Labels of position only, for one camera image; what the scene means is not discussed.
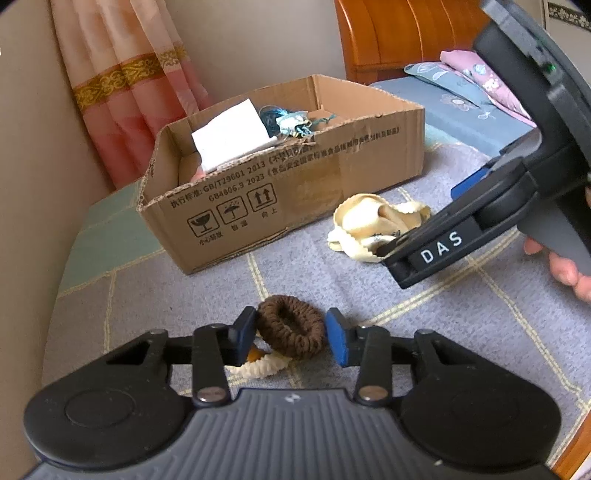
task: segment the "white paper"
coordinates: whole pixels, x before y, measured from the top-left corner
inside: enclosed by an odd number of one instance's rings
[[[250,99],[220,113],[192,136],[205,173],[277,142],[277,137],[269,137]]]

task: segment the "curtain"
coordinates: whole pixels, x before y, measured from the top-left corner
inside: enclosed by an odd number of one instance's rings
[[[51,0],[82,118],[116,188],[145,172],[166,124],[211,105],[164,0]]]

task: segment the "das logo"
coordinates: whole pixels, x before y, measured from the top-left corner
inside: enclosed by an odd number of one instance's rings
[[[439,240],[434,245],[429,245],[428,248],[421,252],[421,257],[426,264],[431,263],[435,258],[441,258],[449,253],[450,249],[459,247],[462,244],[462,237],[458,235],[457,231],[450,232],[447,240]]]

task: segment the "gray bedsheet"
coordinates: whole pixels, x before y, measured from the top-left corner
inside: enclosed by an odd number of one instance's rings
[[[424,175],[383,197],[441,209],[450,201],[450,188],[485,160],[462,144],[433,144]],[[526,257],[523,238],[511,230],[403,291],[383,266],[331,251],[331,228],[331,218],[321,219],[192,276],[157,250],[63,292],[51,320],[43,382],[152,327],[189,335],[200,325],[231,323],[244,306],[256,306],[269,294],[289,294],[322,310],[338,307],[355,323],[382,325],[396,335],[435,329],[542,386],[563,415],[552,464],[591,407],[591,307],[553,281],[547,260]],[[234,393],[244,386],[351,389],[355,375],[355,368],[339,368],[325,351],[263,381],[231,376],[229,382]],[[173,385],[189,392],[187,368],[175,370]],[[408,368],[394,368],[395,393],[409,388]]]

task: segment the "wooden headboard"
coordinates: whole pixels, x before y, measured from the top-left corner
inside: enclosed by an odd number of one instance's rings
[[[347,80],[397,78],[442,50],[471,50],[490,20],[479,0],[335,0]]]

